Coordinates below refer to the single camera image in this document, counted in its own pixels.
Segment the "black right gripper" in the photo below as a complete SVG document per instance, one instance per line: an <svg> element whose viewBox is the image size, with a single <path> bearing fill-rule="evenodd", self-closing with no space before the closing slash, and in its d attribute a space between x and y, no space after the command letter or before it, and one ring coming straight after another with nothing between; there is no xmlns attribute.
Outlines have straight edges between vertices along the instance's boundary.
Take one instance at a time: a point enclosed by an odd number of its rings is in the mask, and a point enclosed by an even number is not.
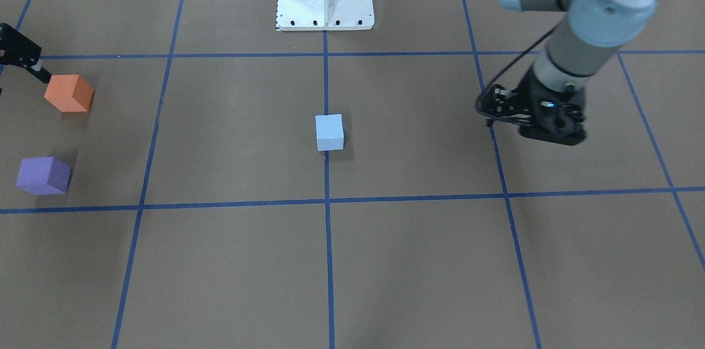
<svg viewBox="0 0 705 349"><path fill-rule="evenodd" d="M27 68L41 83L48 85L51 73L43 67L42 48L7 23L1 23L1 64Z"/></svg>

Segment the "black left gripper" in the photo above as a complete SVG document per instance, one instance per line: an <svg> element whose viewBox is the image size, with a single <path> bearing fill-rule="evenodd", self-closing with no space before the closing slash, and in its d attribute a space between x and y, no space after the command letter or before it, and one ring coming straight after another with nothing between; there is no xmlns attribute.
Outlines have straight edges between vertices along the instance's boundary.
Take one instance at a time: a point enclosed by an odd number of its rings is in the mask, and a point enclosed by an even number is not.
<svg viewBox="0 0 705 349"><path fill-rule="evenodd" d="M546 143L575 146L584 141L585 90L554 91L539 81L533 69L514 90L499 84L487 90L487 125L504 122L519 127L519 135Z"/></svg>

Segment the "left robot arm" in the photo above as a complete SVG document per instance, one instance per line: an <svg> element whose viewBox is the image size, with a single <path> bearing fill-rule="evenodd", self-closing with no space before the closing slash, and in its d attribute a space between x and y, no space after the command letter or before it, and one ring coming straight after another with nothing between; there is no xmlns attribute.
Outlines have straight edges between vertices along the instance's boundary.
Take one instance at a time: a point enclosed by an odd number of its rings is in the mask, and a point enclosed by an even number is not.
<svg viewBox="0 0 705 349"><path fill-rule="evenodd" d="M506 10L563 12L539 38L544 44L518 86L508 90L493 78L476 99L488 127L518 126L519 135L575 146L584 130L586 85L621 48L637 37L659 0L497 0Z"/></svg>

